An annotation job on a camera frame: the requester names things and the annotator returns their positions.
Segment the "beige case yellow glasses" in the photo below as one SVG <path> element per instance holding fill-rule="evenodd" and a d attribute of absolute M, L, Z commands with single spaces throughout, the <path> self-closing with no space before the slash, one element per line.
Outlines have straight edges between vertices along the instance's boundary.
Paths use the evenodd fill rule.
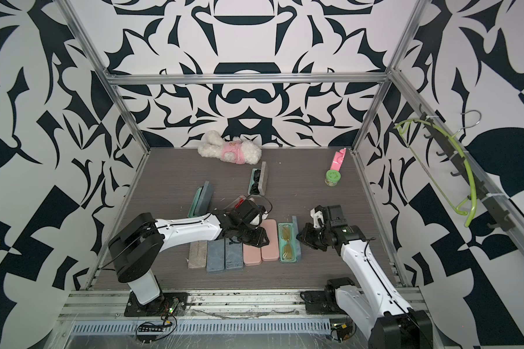
<path fill-rule="evenodd" d="M 188 268 L 205 269 L 208 258 L 208 241 L 195 241 L 190 244 Z"/>

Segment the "pink case purple glasses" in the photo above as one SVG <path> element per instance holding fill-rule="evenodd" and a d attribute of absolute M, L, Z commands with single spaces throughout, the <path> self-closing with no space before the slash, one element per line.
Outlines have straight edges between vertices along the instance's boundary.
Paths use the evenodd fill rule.
<path fill-rule="evenodd" d="M 269 244 L 261 248 L 261 258 L 264 262 L 279 260 L 279 237 L 276 220 L 267 219 L 261 224 L 265 229 Z"/>

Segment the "grey case white sunglasses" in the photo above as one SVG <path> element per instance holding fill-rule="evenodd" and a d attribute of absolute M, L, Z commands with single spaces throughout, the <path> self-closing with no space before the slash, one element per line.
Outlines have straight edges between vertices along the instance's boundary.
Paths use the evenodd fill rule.
<path fill-rule="evenodd" d="M 244 266 L 243 246 L 238 241 L 230 238 L 225 239 L 225 269 L 239 270 Z"/>

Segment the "grey case tortoise sunglasses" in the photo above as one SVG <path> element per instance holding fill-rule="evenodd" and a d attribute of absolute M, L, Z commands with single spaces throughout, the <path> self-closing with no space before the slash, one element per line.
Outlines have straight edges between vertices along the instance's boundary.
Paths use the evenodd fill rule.
<path fill-rule="evenodd" d="M 225 270 L 225 240 L 208 241 L 206 271 L 219 273 Z"/>

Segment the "pink case brown glasses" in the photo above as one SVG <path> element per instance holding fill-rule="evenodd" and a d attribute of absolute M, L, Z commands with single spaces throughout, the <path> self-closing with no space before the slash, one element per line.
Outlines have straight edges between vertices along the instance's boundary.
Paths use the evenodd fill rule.
<path fill-rule="evenodd" d="M 243 245 L 243 263 L 245 266 L 259 266 L 262 263 L 261 248 Z"/>

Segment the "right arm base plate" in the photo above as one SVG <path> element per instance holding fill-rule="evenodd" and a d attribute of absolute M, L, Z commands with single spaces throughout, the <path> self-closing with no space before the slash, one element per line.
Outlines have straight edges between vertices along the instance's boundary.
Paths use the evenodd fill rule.
<path fill-rule="evenodd" d="M 308 314 L 347 315 L 347 313 L 340 309 L 336 303 L 336 293 L 334 289 L 324 289 L 323 291 L 303 291 L 300 292 L 300 297 L 304 302 Z"/>

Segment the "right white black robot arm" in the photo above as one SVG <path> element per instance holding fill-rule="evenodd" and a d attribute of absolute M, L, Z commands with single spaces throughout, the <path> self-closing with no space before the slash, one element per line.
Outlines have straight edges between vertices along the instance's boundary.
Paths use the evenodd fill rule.
<path fill-rule="evenodd" d="M 369 348 L 433 348 L 433 323 L 397 291 L 381 269 L 366 238 L 349 225 L 339 205 L 316 206 L 296 239 L 313 250 L 333 248 L 348 265 L 351 279 L 333 279 L 329 299 L 355 323 Z"/>

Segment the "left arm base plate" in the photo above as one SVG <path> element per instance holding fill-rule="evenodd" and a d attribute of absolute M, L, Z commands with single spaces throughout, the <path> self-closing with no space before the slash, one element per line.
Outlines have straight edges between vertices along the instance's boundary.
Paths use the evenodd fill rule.
<path fill-rule="evenodd" d="M 130 293 L 124 316 L 128 318 L 153 317 L 172 314 L 180 316 L 186 310 L 189 293 L 187 292 L 163 292 L 158 298 L 141 305 L 134 292 Z"/>

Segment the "grey case black sunglasses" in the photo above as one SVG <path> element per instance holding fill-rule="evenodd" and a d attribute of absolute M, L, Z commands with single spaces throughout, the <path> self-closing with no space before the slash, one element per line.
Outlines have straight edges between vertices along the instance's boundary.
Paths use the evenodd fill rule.
<path fill-rule="evenodd" d="M 248 194 L 250 196 L 265 196 L 269 177 L 268 164 L 263 161 L 260 168 L 253 169 L 250 178 Z"/>

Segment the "grey case gold glasses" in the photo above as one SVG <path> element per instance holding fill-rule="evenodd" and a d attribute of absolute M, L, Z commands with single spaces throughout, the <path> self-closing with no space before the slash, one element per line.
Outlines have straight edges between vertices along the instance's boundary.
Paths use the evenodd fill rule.
<path fill-rule="evenodd" d="M 278 225 L 279 260 L 282 263 L 298 263 L 302 259 L 301 244 L 296 239 L 298 218 L 292 216 L 290 222 L 280 222 Z"/>

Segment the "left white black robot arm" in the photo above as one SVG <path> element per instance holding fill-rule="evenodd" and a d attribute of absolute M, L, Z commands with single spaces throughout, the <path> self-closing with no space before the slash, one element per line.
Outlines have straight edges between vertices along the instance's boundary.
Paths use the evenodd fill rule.
<path fill-rule="evenodd" d="M 272 211 L 254 199 L 228 209 L 214 210 L 195 218 L 155 219 L 149 212 L 138 215 L 108 242 L 112 265 L 118 282 L 127 284 L 141 307 L 164 298 L 151 270 L 159 253 L 196 241 L 232 239 L 248 246 L 269 245 L 262 222 Z"/>

